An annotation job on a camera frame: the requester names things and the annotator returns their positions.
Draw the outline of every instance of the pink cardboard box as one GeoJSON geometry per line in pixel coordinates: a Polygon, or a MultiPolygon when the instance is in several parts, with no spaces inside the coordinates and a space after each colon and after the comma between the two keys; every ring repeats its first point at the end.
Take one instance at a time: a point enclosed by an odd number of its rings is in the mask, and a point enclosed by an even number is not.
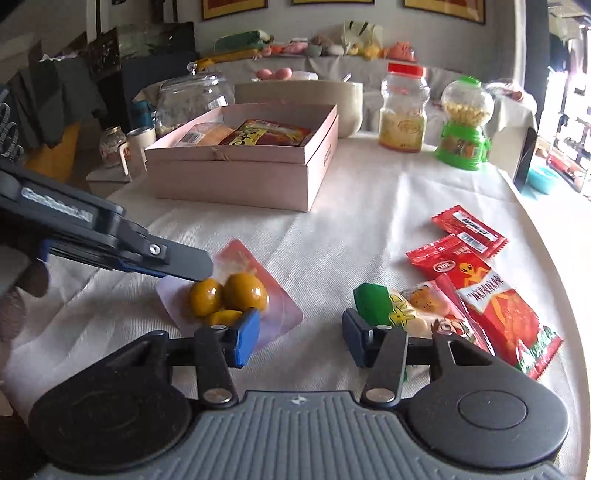
{"type": "Polygon", "coordinates": [[[339,117],[332,105],[245,103],[208,112],[148,147],[146,168],[159,198],[308,212],[335,154],[339,117]],[[193,125],[248,119],[315,131],[302,147],[215,145],[174,147],[193,125]]]}

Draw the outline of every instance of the cartoon character print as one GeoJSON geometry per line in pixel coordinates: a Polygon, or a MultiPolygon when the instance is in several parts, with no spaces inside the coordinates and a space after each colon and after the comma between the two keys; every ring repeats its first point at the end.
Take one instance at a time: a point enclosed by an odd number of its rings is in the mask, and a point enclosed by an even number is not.
{"type": "Polygon", "coordinates": [[[388,315],[390,322],[405,328],[408,321],[417,316],[416,312],[408,305],[403,297],[394,294],[390,294],[389,297],[392,302],[392,312],[388,315]]]}
{"type": "Polygon", "coordinates": [[[467,326],[452,314],[445,315],[444,318],[437,319],[435,320],[435,322],[433,322],[433,324],[431,325],[431,331],[433,333],[437,333],[440,330],[453,332],[461,337],[468,339],[472,336],[467,326]]]}
{"type": "Polygon", "coordinates": [[[448,302],[441,297],[439,292],[433,290],[428,285],[421,285],[416,288],[408,296],[408,301],[417,310],[438,316],[445,316],[450,311],[448,302]]]}
{"type": "MultiPolygon", "coordinates": [[[[481,283],[490,269],[479,267],[477,270],[470,263],[460,263],[459,270],[464,273],[464,286],[481,283]]],[[[523,340],[527,346],[535,342],[535,331],[529,331],[527,328],[528,322],[523,322],[525,316],[529,317],[528,313],[533,311],[525,304],[522,298],[513,293],[496,293],[491,297],[490,304],[495,312],[496,317],[503,325],[503,336],[506,339],[506,347],[509,351],[515,352],[517,344],[523,340]],[[524,306],[527,307],[528,312],[523,312],[524,306]]]]}

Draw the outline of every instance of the barcode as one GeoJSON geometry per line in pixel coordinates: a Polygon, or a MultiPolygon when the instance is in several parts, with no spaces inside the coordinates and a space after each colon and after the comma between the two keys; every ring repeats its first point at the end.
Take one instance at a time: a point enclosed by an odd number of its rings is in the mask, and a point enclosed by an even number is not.
{"type": "Polygon", "coordinates": [[[486,252],[486,247],[476,240],[472,235],[469,235],[466,232],[460,232],[457,234],[457,237],[464,243],[470,245],[473,249],[479,251],[481,254],[486,252]]]}
{"type": "Polygon", "coordinates": [[[488,238],[491,242],[494,242],[497,240],[497,238],[490,233],[488,230],[484,229],[483,227],[481,227],[480,225],[478,225],[476,222],[474,222],[473,220],[469,219],[466,215],[464,215],[462,212],[453,212],[453,216],[455,218],[457,218],[458,220],[461,221],[461,223],[463,223],[464,225],[466,225],[470,230],[472,230],[473,232],[479,233],[482,236],[485,236],[486,238],[488,238]]]}
{"type": "Polygon", "coordinates": [[[182,143],[196,144],[203,137],[205,137],[205,135],[203,135],[201,132],[191,132],[191,131],[189,131],[189,132],[185,133],[184,137],[181,138],[180,142],[182,142],[182,143]]]}

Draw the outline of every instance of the green gumball machine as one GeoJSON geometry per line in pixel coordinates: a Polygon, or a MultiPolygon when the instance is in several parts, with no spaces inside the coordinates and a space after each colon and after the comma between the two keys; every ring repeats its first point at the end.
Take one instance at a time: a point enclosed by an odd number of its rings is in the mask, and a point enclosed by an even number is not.
{"type": "Polygon", "coordinates": [[[491,141],[482,127],[491,119],[495,101],[480,80],[461,77],[446,87],[441,102],[448,120],[436,157],[453,167],[478,170],[491,150],[491,141]]]}

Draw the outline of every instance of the white mug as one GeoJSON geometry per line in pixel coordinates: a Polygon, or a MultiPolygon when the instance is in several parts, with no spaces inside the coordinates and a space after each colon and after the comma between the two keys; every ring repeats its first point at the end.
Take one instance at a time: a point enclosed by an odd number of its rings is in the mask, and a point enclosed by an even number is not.
{"type": "Polygon", "coordinates": [[[154,127],[141,127],[127,134],[127,142],[119,146],[119,157],[125,175],[132,179],[146,171],[146,155],[144,149],[156,141],[154,127]]]}

